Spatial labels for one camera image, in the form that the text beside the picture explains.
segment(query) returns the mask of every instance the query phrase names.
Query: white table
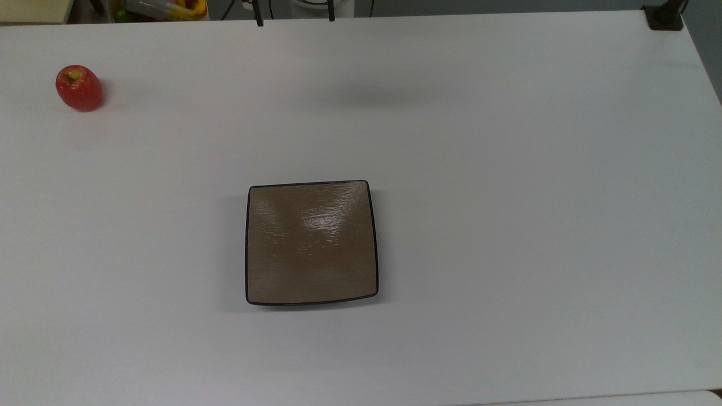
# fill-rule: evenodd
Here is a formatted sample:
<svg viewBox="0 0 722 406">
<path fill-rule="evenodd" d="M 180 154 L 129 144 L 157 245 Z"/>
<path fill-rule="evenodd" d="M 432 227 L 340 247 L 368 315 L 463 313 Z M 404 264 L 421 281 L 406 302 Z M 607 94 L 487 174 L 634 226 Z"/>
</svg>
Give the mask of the white table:
<svg viewBox="0 0 722 406">
<path fill-rule="evenodd" d="M 592 12 L 0 43 L 5 405 L 722 387 L 722 108 L 686 30 Z M 68 64 L 104 81 L 103 108 L 62 104 Z M 248 305 L 248 188 L 356 178 L 379 296 Z"/>
<path fill-rule="evenodd" d="M 722 400 L 711 392 L 637 394 L 632 396 L 547 400 L 544 402 L 504 403 L 508 406 L 720 406 Z"/>
</svg>

